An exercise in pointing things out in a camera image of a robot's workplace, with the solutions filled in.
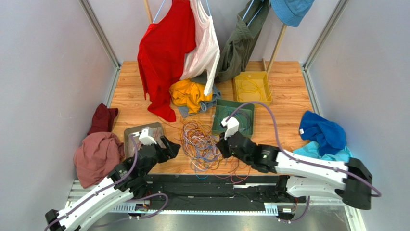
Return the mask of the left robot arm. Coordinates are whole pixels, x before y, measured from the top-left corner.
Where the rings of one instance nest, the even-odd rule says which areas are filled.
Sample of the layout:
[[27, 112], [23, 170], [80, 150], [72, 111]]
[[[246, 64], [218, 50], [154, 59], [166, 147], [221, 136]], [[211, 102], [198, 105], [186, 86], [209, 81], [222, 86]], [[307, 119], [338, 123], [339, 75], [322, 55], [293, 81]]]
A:
[[147, 215], [151, 218], [161, 212], [168, 203], [168, 196], [163, 192], [148, 194], [146, 176], [160, 163], [177, 157], [181, 145], [161, 136], [164, 147], [158, 143], [134, 144], [135, 154], [116, 165], [114, 169], [85, 196], [69, 207], [46, 213], [47, 231], [86, 231], [102, 216], [123, 202], [148, 201], [161, 197], [164, 204], [155, 212]]

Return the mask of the light blue bucket hat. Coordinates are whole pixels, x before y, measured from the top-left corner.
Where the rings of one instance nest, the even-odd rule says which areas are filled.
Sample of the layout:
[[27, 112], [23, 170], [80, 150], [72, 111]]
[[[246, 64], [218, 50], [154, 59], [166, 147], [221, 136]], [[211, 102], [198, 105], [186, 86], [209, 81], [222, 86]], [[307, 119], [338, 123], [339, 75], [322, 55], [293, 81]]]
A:
[[314, 0], [270, 0], [273, 11], [287, 26], [298, 27]]

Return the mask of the olive green hanging garment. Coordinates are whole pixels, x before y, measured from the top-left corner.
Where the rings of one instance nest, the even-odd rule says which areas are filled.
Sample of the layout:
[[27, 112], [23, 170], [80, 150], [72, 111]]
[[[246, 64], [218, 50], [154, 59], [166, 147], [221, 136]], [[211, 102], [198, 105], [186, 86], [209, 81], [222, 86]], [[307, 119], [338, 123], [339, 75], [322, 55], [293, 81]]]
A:
[[268, 0], [251, 0], [237, 14], [235, 29], [228, 38], [217, 65], [215, 82], [225, 82], [244, 72], [269, 14]]

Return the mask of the wooden rack pole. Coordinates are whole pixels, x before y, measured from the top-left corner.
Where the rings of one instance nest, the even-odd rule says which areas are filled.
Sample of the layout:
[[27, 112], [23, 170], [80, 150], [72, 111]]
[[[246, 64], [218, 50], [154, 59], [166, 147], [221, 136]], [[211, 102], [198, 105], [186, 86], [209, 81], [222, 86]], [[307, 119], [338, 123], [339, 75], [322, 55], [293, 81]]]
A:
[[275, 46], [274, 46], [274, 49], [273, 49], [273, 52], [272, 52], [270, 60], [269, 60], [269, 63], [266, 64], [265, 58], [262, 58], [262, 61], [261, 61], [262, 62], [262, 67], [263, 67], [263, 70], [266, 72], [267, 77], [269, 77], [270, 72], [272, 70], [272, 67], [273, 67], [273, 64], [275, 62], [276, 56], [277, 56], [278, 51], [280, 49], [280, 46], [282, 44], [286, 29], [287, 29], [287, 25], [282, 24], [279, 35], [277, 37], [277, 40], [276, 40], [276, 43], [275, 43]]

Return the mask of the grey-blue cloth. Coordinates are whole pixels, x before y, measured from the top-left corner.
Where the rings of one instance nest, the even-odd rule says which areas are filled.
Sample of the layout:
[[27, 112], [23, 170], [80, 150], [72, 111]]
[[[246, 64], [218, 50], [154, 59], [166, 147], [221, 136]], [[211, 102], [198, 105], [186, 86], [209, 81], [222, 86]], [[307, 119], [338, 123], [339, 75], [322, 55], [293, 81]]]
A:
[[[212, 100], [210, 101], [205, 101], [201, 102], [201, 110], [198, 113], [204, 113], [211, 107], [215, 106], [217, 103], [217, 99], [221, 99], [222, 94], [221, 91], [216, 87], [214, 84], [212, 86]], [[194, 115], [196, 113], [188, 113], [188, 107], [187, 106], [178, 106], [178, 110], [183, 118], [186, 118], [187, 116]]]

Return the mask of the red hanging shirt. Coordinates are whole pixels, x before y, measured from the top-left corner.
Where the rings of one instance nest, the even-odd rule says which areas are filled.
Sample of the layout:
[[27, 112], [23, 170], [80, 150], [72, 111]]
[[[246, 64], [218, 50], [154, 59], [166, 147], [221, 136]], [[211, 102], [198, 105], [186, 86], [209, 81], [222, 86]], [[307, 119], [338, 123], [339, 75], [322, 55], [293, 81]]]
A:
[[137, 56], [148, 111], [168, 122], [176, 121], [169, 88], [179, 81], [185, 55], [196, 48], [195, 19], [188, 0], [175, 0], [166, 16], [149, 25]]

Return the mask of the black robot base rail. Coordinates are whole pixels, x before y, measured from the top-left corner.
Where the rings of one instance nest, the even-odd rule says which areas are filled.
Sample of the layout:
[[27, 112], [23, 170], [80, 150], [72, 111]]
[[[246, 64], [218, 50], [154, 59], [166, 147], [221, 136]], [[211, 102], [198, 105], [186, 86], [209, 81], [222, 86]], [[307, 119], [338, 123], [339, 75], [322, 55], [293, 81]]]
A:
[[250, 176], [240, 184], [228, 182], [227, 179], [209, 177], [200, 180], [193, 175], [148, 175], [148, 194], [171, 192], [176, 196], [187, 197], [245, 197], [264, 203], [275, 203], [292, 207], [294, 204], [305, 204], [307, 199], [315, 196], [294, 198], [283, 194], [276, 186], [281, 176]]

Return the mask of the yellow plastic tray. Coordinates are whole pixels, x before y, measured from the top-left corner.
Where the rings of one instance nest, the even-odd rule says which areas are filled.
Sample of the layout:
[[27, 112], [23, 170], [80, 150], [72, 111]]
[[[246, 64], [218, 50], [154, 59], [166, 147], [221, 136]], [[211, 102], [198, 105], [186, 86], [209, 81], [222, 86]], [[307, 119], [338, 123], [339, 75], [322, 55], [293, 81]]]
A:
[[241, 72], [233, 78], [233, 98], [237, 102], [272, 102], [269, 79], [265, 71]]

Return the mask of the maroon cloth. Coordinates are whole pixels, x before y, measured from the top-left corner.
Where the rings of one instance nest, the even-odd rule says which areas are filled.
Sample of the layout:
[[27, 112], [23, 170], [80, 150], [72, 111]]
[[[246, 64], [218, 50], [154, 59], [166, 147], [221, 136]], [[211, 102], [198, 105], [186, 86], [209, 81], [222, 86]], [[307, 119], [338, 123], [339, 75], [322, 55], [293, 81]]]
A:
[[96, 132], [111, 132], [118, 113], [118, 108], [108, 108], [105, 104], [101, 103], [94, 112], [91, 127], [87, 134], [90, 135]]

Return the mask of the grey plastic tray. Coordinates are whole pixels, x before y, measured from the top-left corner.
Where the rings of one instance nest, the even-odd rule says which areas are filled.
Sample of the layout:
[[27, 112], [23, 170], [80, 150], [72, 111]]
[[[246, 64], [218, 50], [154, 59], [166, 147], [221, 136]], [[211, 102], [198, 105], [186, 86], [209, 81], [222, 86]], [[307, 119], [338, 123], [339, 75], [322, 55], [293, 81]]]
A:
[[143, 127], [146, 126], [151, 127], [154, 130], [154, 137], [157, 141], [157, 144], [160, 144], [161, 147], [164, 147], [164, 145], [160, 141], [160, 137], [164, 135], [161, 123], [154, 122], [149, 124], [138, 125], [136, 127], [127, 128], [124, 131], [124, 150], [126, 157], [133, 157], [135, 151], [139, 150], [143, 146], [133, 141], [133, 139], [130, 137], [130, 134], [135, 131], [140, 131]]

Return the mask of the white hanging tank top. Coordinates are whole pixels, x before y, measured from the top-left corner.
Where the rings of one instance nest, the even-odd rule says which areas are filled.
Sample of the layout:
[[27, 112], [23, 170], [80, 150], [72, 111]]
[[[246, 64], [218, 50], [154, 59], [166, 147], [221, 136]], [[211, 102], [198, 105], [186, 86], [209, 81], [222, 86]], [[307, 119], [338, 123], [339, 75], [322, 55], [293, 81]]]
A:
[[206, 71], [204, 95], [212, 93], [212, 87], [220, 58], [220, 49], [213, 17], [206, 14], [199, 0], [190, 1], [195, 20], [196, 48], [185, 55], [184, 70], [180, 80], [192, 79]]

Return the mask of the dark blue cloth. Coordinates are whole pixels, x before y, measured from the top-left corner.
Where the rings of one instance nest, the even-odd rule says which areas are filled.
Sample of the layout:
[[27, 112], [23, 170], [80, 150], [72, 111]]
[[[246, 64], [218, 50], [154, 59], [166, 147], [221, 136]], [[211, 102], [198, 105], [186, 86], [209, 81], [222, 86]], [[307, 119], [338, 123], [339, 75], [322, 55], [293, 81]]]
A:
[[299, 133], [303, 140], [314, 141], [318, 144], [319, 156], [336, 154], [346, 147], [344, 129], [312, 111], [306, 111], [303, 114]]

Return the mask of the turquoise cloth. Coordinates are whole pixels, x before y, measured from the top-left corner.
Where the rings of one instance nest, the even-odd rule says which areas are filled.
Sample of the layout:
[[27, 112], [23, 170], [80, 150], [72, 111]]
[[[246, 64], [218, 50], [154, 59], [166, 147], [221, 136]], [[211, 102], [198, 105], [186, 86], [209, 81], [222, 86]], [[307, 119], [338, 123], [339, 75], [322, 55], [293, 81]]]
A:
[[349, 148], [346, 146], [344, 149], [338, 151], [336, 154], [319, 154], [319, 144], [315, 141], [311, 141], [310, 143], [306, 144], [305, 146], [295, 149], [293, 153], [307, 156], [315, 159], [321, 159], [325, 161], [343, 161], [348, 162], [349, 159], [352, 157], [352, 153]]

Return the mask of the dusty pink cloth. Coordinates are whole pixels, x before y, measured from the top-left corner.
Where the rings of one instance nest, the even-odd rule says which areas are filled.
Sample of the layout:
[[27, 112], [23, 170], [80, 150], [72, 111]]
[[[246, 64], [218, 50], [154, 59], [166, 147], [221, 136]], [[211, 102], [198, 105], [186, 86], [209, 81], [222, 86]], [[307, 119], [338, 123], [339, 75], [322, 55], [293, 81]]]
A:
[[88, 135], [73, 158], [80, 185], [85, 189], [100, 183], [124, 157], [124, 144], [114, 133]]

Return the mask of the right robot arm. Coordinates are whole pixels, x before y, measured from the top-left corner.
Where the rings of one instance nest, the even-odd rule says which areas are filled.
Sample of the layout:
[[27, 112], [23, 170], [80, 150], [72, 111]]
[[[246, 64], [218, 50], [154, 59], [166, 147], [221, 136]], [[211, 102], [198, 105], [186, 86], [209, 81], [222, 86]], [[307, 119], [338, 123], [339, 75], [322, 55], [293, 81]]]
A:
[[326, 161], [294, 154], [277, 146], [256, 144], [239, 132], [234, 117], [243, 103], [222, 119], [225, 129], [216, 147], [224, 158], [235, 157], [261, 173], [276, 173], [282, 179], [277, 188], [286, 195], [298, 197], [329, 197], [340, 199], [350, 207], [369, 210], [372, 198], [382, 193], [372, 185], [372, 174], [363, 162], [351, 157], [348, 162]]

